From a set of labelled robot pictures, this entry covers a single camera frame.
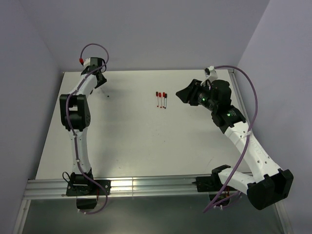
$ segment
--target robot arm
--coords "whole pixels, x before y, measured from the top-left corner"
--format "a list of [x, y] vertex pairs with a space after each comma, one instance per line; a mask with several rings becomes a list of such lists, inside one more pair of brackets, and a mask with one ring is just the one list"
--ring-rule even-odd
[[75, 134], [77, 135], [77, 149], [79, 155], [79, 162], [82, 169], [82, 172], [87, 174], [89, 177], [92, 176], [91, 165], [88, 158], [87, 151], [87, 131], [88, 126], [90, 125], [91, 115], [88, 107], [87, 98], [92, 93], [93, 89], [98, 88], [102, 84], [104, 84], [107, 80], [103, 76], [100, 70], [94, 72], [89, 75], [88, 78], [82, 82], [86, 75], [98, 67], [102, 66], [103, 59], [101, 58], [89, 58], [86, 59], [83, 63], [85, 69], [81, 73], [80, 81], [76, 85], [76, 87], [69, 93], [61, 95], [59, 98], [60, 101], [60, 113], [61, 113], [61, 122], [62, 125], [68, 130], [69, 137], [72, 143], [72, 153], [73, 153], [73, 173], [71, 175], [71, 180], [75, 181], [78, 177], [81, 177], [81, 171], [77, 165], [76, 159], [76, 149], [74, 143], [74, 133], [71, 131], [66, 117], [66, 101], [68, 96], [76, 91], [75, 95], [72, 95], [69, 101], [69, 116], [70, 122], [75, 130]]
[[[191, 106], [202, 105], [212, 112], [212, 119], [222, 133], [226, 135], [242, 153], [249, 135], [249, 145], [244, 156], [253, 176], [235, 172], [228, 186], [248, 196], [249, 201], [258, 210], [272, 205], [288, 196], [293, 175], [283, 171], [264, 151], [251, 132], [241, 112], [231, 105], [230, 84], [217, 80], [213, 67], [205, 69], [204, 81], [193, 79], [191, 84], [176, 93], [184, 103]], [[220, 188], [229, 178], [232, 168], [223, 165], [213, 170], [214, 183]]]

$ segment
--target gray wall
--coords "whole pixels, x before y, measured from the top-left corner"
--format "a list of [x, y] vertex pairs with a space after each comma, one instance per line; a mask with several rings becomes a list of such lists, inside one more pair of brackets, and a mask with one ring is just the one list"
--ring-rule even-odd
[[60, 72], [21, 4], [0, 7], [0, 233], [11, 233], [40, 159]]
[[[298, 234], [312, 230], [311, 12], [311, 0], [271, 0], [239, 62], [259, 96], [255, 135], [294, 174], [285, 204]], [[242, 76], [239, 86], [251, 115], [254, 98]]]
[[[63, 71], [90, 42], [108, 70], [238, 64], [269, 0], [20, 0]], [[103, 56], [90, 48], [85, 56]]]

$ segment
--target metal frame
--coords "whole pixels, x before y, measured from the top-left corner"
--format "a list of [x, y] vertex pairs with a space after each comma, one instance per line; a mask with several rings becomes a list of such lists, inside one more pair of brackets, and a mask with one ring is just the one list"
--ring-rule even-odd
[[[234, 92], [239, 98], [238, 104], [247, 118], [247, 112], [238, 89], [236, 78], [232, 69], [229, 70], [233, 82]], [[198, 193], [196, 186], [192, 184], [197, 176], [207, 175], [171, 175], [149, 177], [123, 177], [123, 178], [100, 178], [111, 180], [111, 192], [109, 197], [138, 197], [138, 196], [176, 196], [176, 195], [202, 195], [216, 194], [216, 192]], [[21, 234], [27, 218], [31, 200], [39, 199], [76, 199], [95, 198], [95, 196], [72, 196], [67, 197], [67, 183], [63, 179], [29, 180], [23, 195], [19, 214], [13, 230], [14, 234]], [[283, 233], [293, 234], [284, 203], [275, 204], [277, 215], [280, 218]]]
[[[109, 197], [196, 195], [196, 175], [151, 177], [96, 178], [111, 181]], [[67, 183], [63, 179], [29, 180], [23, 199], [76, 199], [96, 196], [66, 196]]]

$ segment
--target white table surface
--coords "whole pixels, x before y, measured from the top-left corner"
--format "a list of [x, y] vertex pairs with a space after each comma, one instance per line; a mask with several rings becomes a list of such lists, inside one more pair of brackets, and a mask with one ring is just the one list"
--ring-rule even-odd
[[[227, 70], [217, 71], [230, 82]], [[209, 174], [234, 166], [239, 152], [215, 126], [209, 110], [184, 104], [176, 92], [203, 70], [106, 72], [107, 83], [88, 98], [91, 112], [87, 142], [94, 177]], [[80, 72], [66, 72], [59, 91], [66, 94]], [[167, 109], [156, 107], [156, 91], [168, 93]], [[232, 104], [240, 109], [232, 89]], [[71, 173], [72, 152], [56, 102], [36, 179], [60, 179]], [[241, 172], [250, 172], [242, 162]]]

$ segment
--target cable tie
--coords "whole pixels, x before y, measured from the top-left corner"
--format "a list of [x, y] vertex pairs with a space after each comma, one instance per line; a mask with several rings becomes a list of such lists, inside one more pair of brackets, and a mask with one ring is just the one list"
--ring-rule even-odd
[[252, 133], [251, 131], [248, 131], [246, 134], [242, 135], [241, 138], [245, 138], [245, 137], [249, 136], [251, 133]]

